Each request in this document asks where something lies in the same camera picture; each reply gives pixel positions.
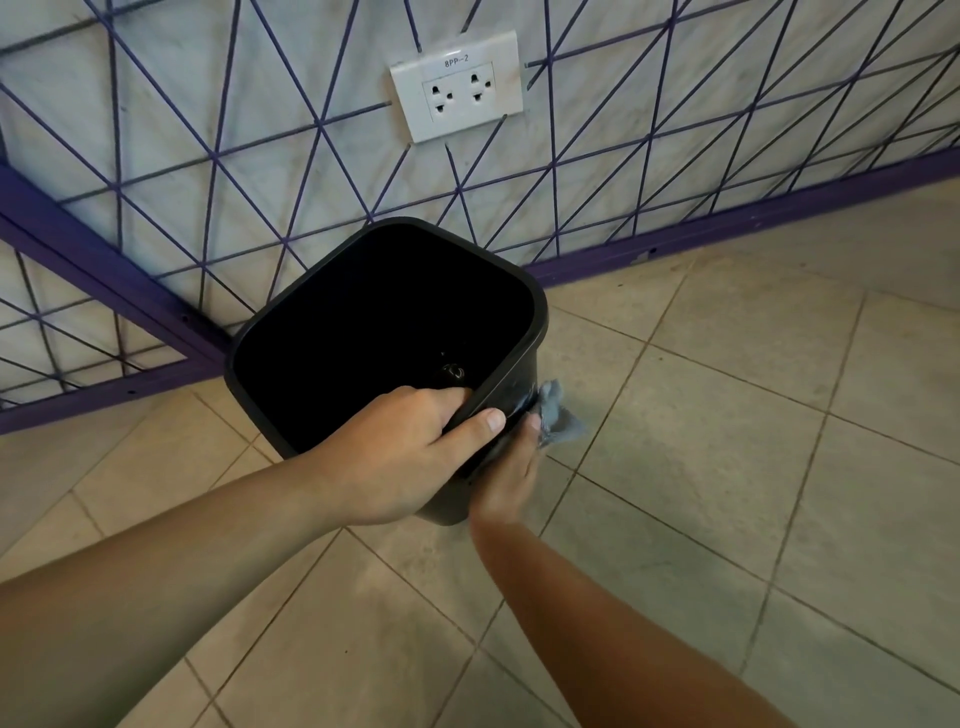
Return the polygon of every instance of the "hand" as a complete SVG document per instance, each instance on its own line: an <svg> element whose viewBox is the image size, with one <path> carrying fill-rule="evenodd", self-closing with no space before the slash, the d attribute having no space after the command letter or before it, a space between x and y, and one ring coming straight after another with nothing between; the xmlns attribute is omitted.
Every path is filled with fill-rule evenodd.
<svg viewBox="0 0 960 728"><path fill-rule="evenodd" d="M470 499L470 530L474 539L489 526L520 523L523 506L534 492L542 456L540 415L527 415L506 451L474 484Z"/></svg>
<svg viewBox="0 0 960 728"><path fill-rule="evenodd" d="M468 395L399 387L289 462L299 477L321 484L323 508L340 525L396 521L418 511L503 429L503 412L485 409L441 437Z"/></svg>

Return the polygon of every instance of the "trash bin rim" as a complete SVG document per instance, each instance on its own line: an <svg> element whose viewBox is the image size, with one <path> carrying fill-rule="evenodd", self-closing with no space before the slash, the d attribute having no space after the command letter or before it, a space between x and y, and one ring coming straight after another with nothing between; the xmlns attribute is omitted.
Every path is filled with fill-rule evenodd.
<svg viewBox="0 0 960 728"><path fill-rule="evenodd" d="M474 255L479 255L488 263L495 265L497 268L500 268L501 270L506 271L515 278L519 279L530 292L530 295L533 299L533 316L531 317L530 326L524 332L523 336L520 337L520 340L510 350L503 362L496 369L494 369L493 372L491 372L484 382L469 396L467 401L464 402L464 404L453 414L453 417L450 418L450 421L444 428L444 432L448 432L450 429L456 427L465 420L468 420L474 414L479 412L481 409L480 405L486 400L487 396L497 385L497 383L508 378L513 368L524 359L527 353L531 350L535 350L543 341L543 337L546 335L546 330L549 323L546 294L543 293L543 289L540 288L540 285L537 283L536 279L527 273L527 271L523 270L517 265L514 265L514 263L511 263L509 260L504 260L500 256L495 255L478 245L474 245L473 243L470 243L460 236L455 235L452 232L448 232L439 226L431 225L420 218L391 217L387 218L386 220L379 220L375 223L370 223L369 225L355 232L353 235L347 238L347 240L338 245L334 250L330 251L330 253L310 266L310 268L304 271L297 280L281 291L279 295L277 295L272 301L268 302L265 306L263 306L263 308L256 311L240 328L240 330L237 331L237 333L233 336L232 342L230 343L230 350L227 354L224 367L224 381L227 384L227 388L251 418L257 429L260 430L264 437L266 437L267 441L274 446L274 448L281 456L283 456L283 458L286 459L294 457L297 455L297 453L287 444L285 438L280 435L276 428L266 418L266 416L256 405L251 396L247 393L247 390L237 378L233 365L238 350L243 344L247 334L253 327L255 327L274 308L280 305L288 296L291 296L298 288L306 284L316 271L318 271L320 268L323 268L337 255L340 255L361 236L365 236L378 228L388 228L401 225L412 225L417 228L421 228L426 232L437 235L448 242L470 251Z"/></svg>

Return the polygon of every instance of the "purple metal frame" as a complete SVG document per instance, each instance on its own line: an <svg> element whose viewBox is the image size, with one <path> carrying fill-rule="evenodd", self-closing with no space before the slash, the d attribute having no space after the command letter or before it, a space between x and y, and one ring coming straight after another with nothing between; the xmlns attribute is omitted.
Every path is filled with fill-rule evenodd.
<svg viewBox="0 0 960 728"><path fill-rule="evenodd" d="M796 70L796 68L800 66L806 58L808 58L821 45L823 45L823 43L825 43L834 33L836 33L838 29L843 27L851 20L851 18L855 17L855 15L862 8L866 7L871 2L871 0L860 0L860 2L850 9L844 15L844 17L837 21L822 37L813 43L802 56L794 61L785 71L781 72L776 79L768 83L774 65L774 60L776 59L780 49L780 44L786 35L787 29L794 14L794 10L799 2L803 2L803 0L775 0L774 2L769 3L768 6L765 6L765 12L758 16L754 25L747 30L743 37L741 37L736 44L734 44L732 48L710 69L710 71L707 72L703 79L701 79L693 88L690 89L689 92L686 93L685 97L673 109L663 109L661 100L667 64L670 59L672 38L676 27L698 17L703 17L715 12L722 12L734 6L743 5L744 3L748 2L755 2L755 0L728 0L727 2L718 3L714 6L704 8L696 12L684 12L686 7L689 5L690 0L685 0L682 3L679 0L674 0L669 17L660 23L646 28L632 30L621 36L608 38L587 46L569 50L562 50L564 40L567 38L571 28L580 17L585 6L587 5L588 0L581 0L575 12L571 15L560 34L557 36L556 41L553 39L553 29L551 28L550 3L549 0L543 0L545 47L547 49L546 57L537 61L530 61L526 65L528 68L537 69L527 86L528 88L532 87L538 81L540 75L544 71L546 72L550 117L550 161L543 166L524 170L522 172L517 172L497 179L486 180L473 184L469 183L469 180L474 170L477 168L480 160L487 153L487 150L490 148L494 139L497 137L498 133L503 127L504 120L501 119L499 123L493 126L492 131L480 153L463 175L461 175L457 170L454 157L450 153L450 150L446 150L454 180L454 189L448 192L434 194L400 206L394 206L386 209L381 209L380 205L384 200L397 173L400 171L404 160L407 158L410 147L408 146L403 150L402 154L396 161L396 165L394 166L384 187L377 195L375 203L372 206L368 206L367 202L363 198L363 195L361 195L359 189L357 188L357 185L354 183L353 177L351 176L341 155L338 153L329 132L327 131L327 127L331 124L336 124L361 114L376 113L390 105L390 102L383 102L337 116L328 114L334 87L336 85L344 54L350 40L351 29L357 13L359 0L353 0L349 7L346 24L340 42L339 52L332 69L332 75L327 87L327 93L324 98L323 107L321 109L314 107L312 100L304 90L297 73L295 72L292 64L289 62L281 44L278 42L271 24L264 12L261 10L257 0L234 0L224 83L221 91L220 113L215 139L211 146L208 146L204 142L201 135L198 134L198 132L189 124L184 114L180 111L180 109L177 108L176 104L174 104L170 97L165 93L160 84L158 84L150 75L145 65L140 61L133 49L126 43L126 41L121 37L114 27L115 18L120 17L121 15L126 15L130 12L135 12L141 8L155 5L156 3L162 2L162 0L140 0L139 2L133 2L116 9L113 7L112 0L107 0L102 8L98 7L94 2L92 2L92 0L84 0L84 2L88 6L92 17L74 23L70 26L56 29L55 31L46 33L42 36L30 38L6 48L0 48L0 58L8 54L17 53L27 48L31 48L55 37L65 36L70 33L97 25L102 27L108 38L110 77L112 84L111 101L113 106L112 111L114 127L114 169L111 171L112 174L108 174L104 171L96 169L94 165L92 165L73 146L70 145L67 139L63 138L63 136L58 134L56 130L52 129L6 85L0 83L0 93L6 94L26 114L33 118L42 129L54 137L69 153L71 153L76 159L84 164L103 185L96 189L88 190L80 195L74 195L66 199L53 201L47 196L43 195L43 193L36 190L29 182L13 172L13 170L0 166L0 194L2 194L2 197L0 197L0 237L3 237L12 245L14 245L14 247L20 253L33 258L38 263L46 266L58 275L74 283L78 287L82 288L88 295L100 300L114 310L114 325L117 329L119 355L115 355L110 352L102 353L109 358L120 361L123 366L125 376L112 382L105 382L104 384L96 385L94 387L85 387L80 389L70 381L70 372L62 372L57 367L57 363L53 357L53 354L50 352L53 374L45 376L48 379L57 381L60 384L60 388L64 394L49 400L41 400L40 402L32 404L19 405L17 407L9 408L0 412L0 431L18 428L21 426L29 426L47 419L54 419L56 417L67 416L69 414L76 414L80 411L84 411L85 409L93 409L97 406L103 406L105 403L114 403L123 399L129 399L132 396L130 394L131 390L137 394L140 392L149 393L146 390L154 391L160 386L175 386L195 378L213 376L218 371L217 368L221 365L223 352L228 345L228 338L219 329L210 324L206 318L169 293L161 283L163 279L186 271L199 270L201 275L199 298L200 306L204 305L204 291L206 288L207 279L212 279L221 285L240 304L246 307L247 310L253 312L253 307L248 302L246 302L222 280L218 279L216 274L211 271L211 266L225 260L238 257L239 255L246 255L255 251L272 248L273 246L280 246L280 255L278 257L268 294L269 300L276 292L280 272L284 264L285 257L288 254L300 265L301 268L306 268L303 261L297 255L297 252L291 246L291 243L318 232L330 231L340 227L346 228L347 226L354 226L356 224L367 225L378 216L398 212L400 210L422 205L431 201L446 199L444 211L437 221L438 224L443 221L447 213L451 210L452 206L457 204L459 201L459 204L464 212L473 242L478 245L483 245L485 248L490 248L500 233L504 231L504 229L509 225L510 221L517 215L526 201L530 199L534 191L549 176L551 178L553 193L554 219L552 232L533 240L526 240L521 243L516 243L498 249L494 248L494 251L502 253L526 246L537 246L536 248L531 249L537 250L537 253L534 256L534 263L530 266L530 270L534 272L534 274L544 283L544 285L552 285L567 280L594 275L596 273L610 270L611 268L621 265L628 265L637 261L638 258L646 259L647 257L652 256L667 255L669 253L695 247L697 245L705 245L710 242L715 242L716 240L726 237L744 234L758 228L770 227L788 222L790 220L800 219L809 215L820 214L825 211L856 204L885 194L898 192L918 184L934 182L945 177L960 174L960 157L958 157L960 150L956 149L948 149L947 151L942 151L926 157L915 158L892 167L884 167L876 170L874 169L875 165L884 155L889 146L895 141L901 141L921 135L930 136L931 138L935 137L933 138L932 142L924 147L924 149L921 151L921 155L928 150L942 147L944 142L947 140L949 140L948 146L951 148L955 147L958 141L960 141L960 134L958 134L958 132L960 132L960 121L958 121L958 123L948 124L932 130L923 130L919 133L904 133L909 131L911 124L918 121L927 113L930 113L934 108L936 108L936 106L946 101L946 99L953 93L960 91L960 88L954 89L952 92L942 96L936 102L923 109L924 103L926 102L929 94L940 82L950 66L957 60L958 56L960 56L960 43L949 48L927 54L921 58L913 59L911 61L904 61L883 68L876 67L877 60L880 59L884 53L886 53L902 37L909 33L924 18L929 16L937 8L941 7L944 4L944 0L930 0L928 7L923 12L919 13L918 16L915 17L902 30L900 30L896 36L887 40L885 38L886 33L900 11L901 6L903 5L902 0L899 0L895 4L893 10L887 16L886 22L883 24L882 30L876 36L876 39L871 45L870 51L859 64L856 71L848 78L834 81L829 84L820 85L816 88L811 88L805 91L781 96L780 98L773 98L772 92L785 78L787 78L794 70ZM224 103L224 101L227 98L230 85L238 20L242 11L242 6L244 5L249 5L249 7L256 14L257 20L267 33L267 36L276 49L287 73L290 75L291 80L296 86L302 101L309 110L309 113L312 117L312 122L286 132L275 133L269 137L257 139L233 148L224 149L222 145L226 110L226 103ZM468 17L466 18L466 22L463 26L464 32L469 28L469 25L478 12L480 6L481 0L475 0L472 3ZM769 18L771 18L780 9L785 9L785 13L783 14L783 21L780 25L777 42L773 46L773 51L770 55L770 58L766 61L766 66L752 103L744 109L731 111L718 117L700 120L679 128L666 129L667 122L681 109L681 107L686 104L686 102L713 76L714 73L717 72L717 70L737 51L737 49L742 46L743 43L745 43L755 31L757 31L758 28L768 22ZM411 37L419 51L420 35L417 30L414 13L408 0L404 0L404 10L409 23ZM629 67L626 73L623 74L623 76L612 87L611 91L605 96L597 108L588 117L587 121L584 122L584 124L576 131L576 133L565 143L563 148L558 151L556 138L556 110L554 108L554 74L556 63L558 61L563 61L565 59L588 53L598 48L608 47L616 43L641 36L649 36L651 38L644 50L636 58L635 62ZM613 144L602 149L596 149L575 157L569 157L567 153L572 148L574 143L584 134L590 123L597 117L598 114L600 114L606 104L616 94L618 89L627 82L631 75L635 73L635 71L641 65L643 65L645 59L649 57L654 48L661 42L663 43L663 58L661 66L657 71L659 73L659 84L653 116L647 133L636 139ZM188 132L200 143L201 147L204 149L204 154L201 157L189 160L187 162L182 162L165 169L156 170L139 177L128 179L123 179L121 177L120 170L122 168L122 149L120 142L118 100L116 94L116 63L118 52L124 53L129 58L132 64L139 70L142 78L154 88L159 97L163 99L167 106L177 116L184 128L187 129ZM940 65L939 72L935 74L932 73L933 69L938 65ZM893 73L895 71L913 66L917 66L921 69L913 78L889 94L882 102L868 110L866 113L860 116L860 118L848 125L844 130L836 133L825 143L825 139L830 131L830 126L833 124L833 121L839 114L841 107L843 107L856 84L864 79L873 78L882 74ZM894 131L887 134L877 144L857 149L842 155L835 155L832 157L824 156L824 151L834 144L838 139L850 132L857 125L862 123L878 109L882 108L886 103L895 98L906 88L910 87L914 83L920 82L921 79L927 74L935 77L927 87L921 99L912 106L911 110L902 118ZM770 139L763 147L761 147L748 159L742 162L738 160L737 155L740 151L741 143L745 134L747 133L747 129L751 124L756 111L816 94L823 94L824 98L820 99L816 104L813 104L810 109L808 109L798 119L794 120L790 126L782 130L773 139ZM749 167L755 159L760 157L785 134L789 133L791 129L802 123L816 109L820 108L825 103L829 103L830 100L834 98L838 98L839 101L835 104L827 124L820 130L816 141L810 147L809 152L805 155L803 161L799 165L794 165L788 169L779 170L776 173L767 174L759 178L753 178L749 180L738 179L738 177L741 175L741 172ZM658 139L667 137L669 135L689 132L709 124L718 123L724 123L722 131L716 134L710 142L708 142L692 159L690 159L669 180L667 180L667 182L661 184L658 189L648 194L645 189L647 183L647 169L649 167L650 156L655 142ZM673 183L686 169L688 169L691 164L693 164L702 154L704 154L721 137L723 137L725 133L731 130L738 123L740 124L738 138L733 146L732 154L729 157L719 184L715 185L711 189L702 190L697 194L684 197L680 200L672 200L659 205L652 204L655 198L657 198L667 187L669 187L669 185ZM300 133L313 134L311 151L300 180L300 188L291 219L289 224L286 226L286 230L280 231L273 226L267 216L264 215L264 213L254 203L251 196L230 174L229 170L224 165L223 160L229 155L233 155L261 144L276 141L278 139ZM298 211L300 210L300 203L304 194L304 189L306 187L308 176L313 169L314 159L321 143L325 144L329 148L331 154L334 156L364 214L354 219L343 220L317 230L301 232L294 235L293 230L295 228ZM568 215L564 221L561 221L557 195L558 169L570 163L575 163L587 158L593 158L598 155L606 154L616 150L628 150L628 154L616 166L616 168L613 169L610 174L587 196L587 198L574 210L574 212ZM607 184L611 182L611 180L613 180L613 178L620 173L626 164L641 150L644 151L644 160L642 174L639 179L639 186L636 194L636 205L633 208L625 210L621 214L615 215L611 218L570 227L571 222L587 206L587 204L593 200L596 195L601 193ZM2 139L0 139L0 151L2 151ZM780 194L779 190L781 186L784 185L785 182L786 190L793 190L797 180L805 170L815 167L819 164L835 162L838 159L846 158L851 160L851 164L846 167L843 175L841 175L841 181L829 182L826 185L820 185L817 187L803 189L798 192L792 192L789 197L777 197L777 195ZM866 173L854 175L854 171L864 169L864 164L867 162L867 160L870 162L866 166ZM165 230L156 220L151 218L140 206L131 200L126 193L126 190L130 185L137 182L143 182L148 179L153 179L155 177L179 171L193 165L207 162L211 162L211 179L209 182L207 195L202 252L199 257L196 257L192 255L185 246L181 245L181 243L177 241L169 233L169 231ZM247 201L257 216L266 224L267 228L274 236L274 240L272 242L268 242L239 253L223 255L219 258L210 258L208 256L213 191L214 184L218 176L222 176L229 184L231 184ZM529 190L516 203L512 211L505 217L505 219L502 220L489 239L484 241L477 240L476 232L473 226L473 220L468 210L468 200L465 193L488 185L527 176L534 178L533 184ZM771 186L769 189L767 189L762 202L753 203L744 207L726 210L719 213L715 212L721 193L739 186L754 184L767 180L770 181ZM116 195L118 240L115 248L111 247L100 236L96 235L85 226L78 223L72 216L69 215L69 213L64 211L65 206L69 205L70 203L75 203L104 192L112 192ZM135 210L138 214L140 214L172 245L176 246L183 253L185 253L190 258L191 263L175 271L170 271L159 276L151 277L144 271L138 269L129 260L124 258L121 254L124 247L122 216L124 214L125 206L129 206L132 210ZM667 228L665 230L636 234L637 221L642 215L672 206L682 206L679 207L679 209L684 211L683 221L679 225ZM707 209L706 215L697 219L692 219L696 218L699 211L703 207L706 207ZM539 262L540 256L550 249L551 244L553 244L557 255L562 252L561 240L564 235L588 230L598 226L607 226L611 223L617 223L618 227L616 227L613 233L607 237L607 241L603 245L585 251L564 255L563 257L558 257L553 260ZM630 236L617 239L617 235L620 234L620 231L626 225L631 225ZM29 280L26 279L26 276L25 282L29 288ZM43 316L49 315L52 313L52 311L41 312L36 306L36 301L34 301L33 311L22 309L17 310L19 310L24 316L23 321L36 320L39 323L41 333L44 335L44 341L44 327L56 329L56 327L43 319ZM160 340L167 342L172 347L186 355L187 361L161 368L164 372L162 375L155 374L160 370L149 370L145 372L137 371L138 367L131 364L129 360L129 352L124 352L123 350L123 343L119 336L119 316L124 316L130 319L132 322L148 330ZM137 385L136 387L131 387L131 382L135 379L143 381L145 384L142 386ZM4 409L3 394L3 392L0 392L0 410ZM57 402L60 400L63 400L63 404L57 404Z"/></svg>

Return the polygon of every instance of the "outlet cover plate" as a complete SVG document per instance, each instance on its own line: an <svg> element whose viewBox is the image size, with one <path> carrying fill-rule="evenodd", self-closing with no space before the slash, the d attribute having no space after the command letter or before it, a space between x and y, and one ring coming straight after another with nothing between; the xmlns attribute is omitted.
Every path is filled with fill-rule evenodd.
<svg viewBox="0 0 960 728"><path fill-rule="evenodd" d="M514 31L398 63L390 75L415 142L523 111Z"/></svg>

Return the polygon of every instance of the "fingernail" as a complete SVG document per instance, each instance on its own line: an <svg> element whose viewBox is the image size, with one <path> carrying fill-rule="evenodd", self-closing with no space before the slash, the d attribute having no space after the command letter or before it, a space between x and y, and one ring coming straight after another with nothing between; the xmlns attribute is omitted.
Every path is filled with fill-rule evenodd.
<svg viewBox="0 0 960 728"><path fill-rule="evenodd" d="M487 425L490 426L490 432L494 434L503 429L503 425L507 423L507 417L498 409L492 409L487 413Z"/></svg>

